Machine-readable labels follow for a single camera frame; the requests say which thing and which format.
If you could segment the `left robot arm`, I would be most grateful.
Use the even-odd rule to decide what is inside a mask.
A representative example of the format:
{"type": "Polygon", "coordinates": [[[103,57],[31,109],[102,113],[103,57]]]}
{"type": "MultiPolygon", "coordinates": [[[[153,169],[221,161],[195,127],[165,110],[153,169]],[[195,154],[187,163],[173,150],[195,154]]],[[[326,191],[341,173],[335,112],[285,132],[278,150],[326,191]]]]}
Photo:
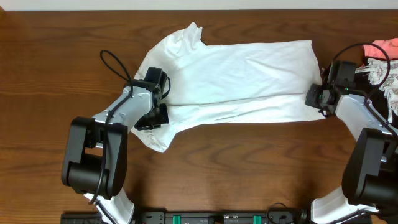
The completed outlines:
{"type": "Polygon", "coordinates": [[[128,134],[167,124],[171,81],[133,80],[104,111],[72,120],[62,165],[62,184],[95,204],[105,223],[131,223],[134,204],[123,189],[128,134]]]}

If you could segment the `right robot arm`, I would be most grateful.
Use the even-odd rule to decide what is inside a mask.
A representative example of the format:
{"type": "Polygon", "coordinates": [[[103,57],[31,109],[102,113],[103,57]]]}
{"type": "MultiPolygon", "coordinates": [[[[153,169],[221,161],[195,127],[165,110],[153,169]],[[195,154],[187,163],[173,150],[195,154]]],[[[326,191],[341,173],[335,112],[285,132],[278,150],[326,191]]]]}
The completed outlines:
{"type": "Polygon", "coordinates": [[[335,115],[356,140],[341,186],[312,202],[311,223],[361,223],[371,215],[397,223],[397,130],[359,90],[312,84],[305,104],[335,115]]]}

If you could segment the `white t-shirt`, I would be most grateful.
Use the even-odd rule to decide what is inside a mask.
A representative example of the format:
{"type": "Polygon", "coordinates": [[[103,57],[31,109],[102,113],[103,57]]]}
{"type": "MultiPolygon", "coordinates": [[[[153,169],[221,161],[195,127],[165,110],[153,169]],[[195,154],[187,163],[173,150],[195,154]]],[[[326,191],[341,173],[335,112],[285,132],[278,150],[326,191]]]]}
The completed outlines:
{"type": "Polygon", "coordinates": [[[142,143],[166,151],[175,135],[202,124],[288,123],[322,118],[305,104],[321,82],[310,40],[206,45],[196,24],[178,30],[146,55],[136,78],[161,68],[171,82],[165,98],[169,122],[135,131],[142,143]]]}

